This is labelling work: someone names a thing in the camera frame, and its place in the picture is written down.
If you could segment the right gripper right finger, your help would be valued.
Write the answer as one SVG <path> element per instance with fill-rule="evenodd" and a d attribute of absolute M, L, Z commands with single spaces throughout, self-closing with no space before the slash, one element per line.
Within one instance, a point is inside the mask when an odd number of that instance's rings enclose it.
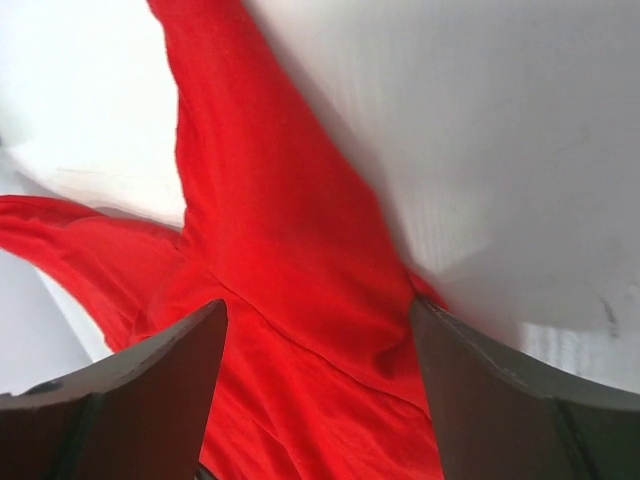
<path fill-rule="evenodd" d="M 424 297 L 410 322 L 445 478 L 638 478 L 638 394 L 551 367 Z"/>

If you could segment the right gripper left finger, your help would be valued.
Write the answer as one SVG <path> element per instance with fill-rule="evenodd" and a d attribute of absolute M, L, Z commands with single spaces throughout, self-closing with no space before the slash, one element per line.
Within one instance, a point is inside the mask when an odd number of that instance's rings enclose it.
<path fill-rule="evenodd" d="M 223 301 L 71 374 L 1 397 L 4 479 L 210 479 L 199 457 Z"/>

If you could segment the red t shirt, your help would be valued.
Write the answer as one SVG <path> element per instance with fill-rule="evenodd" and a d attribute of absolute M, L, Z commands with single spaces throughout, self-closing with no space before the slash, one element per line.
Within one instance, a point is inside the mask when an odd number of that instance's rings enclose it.
<path fill-rule="evenodd" d="M 213 299 L 201 460 L 220 479 L 439 479 L 402 263 L 377 199 L 239 1 L 153 1 L 178 90 L 180 231 L 5 195 L 1 246 L 121 351 Z"/>

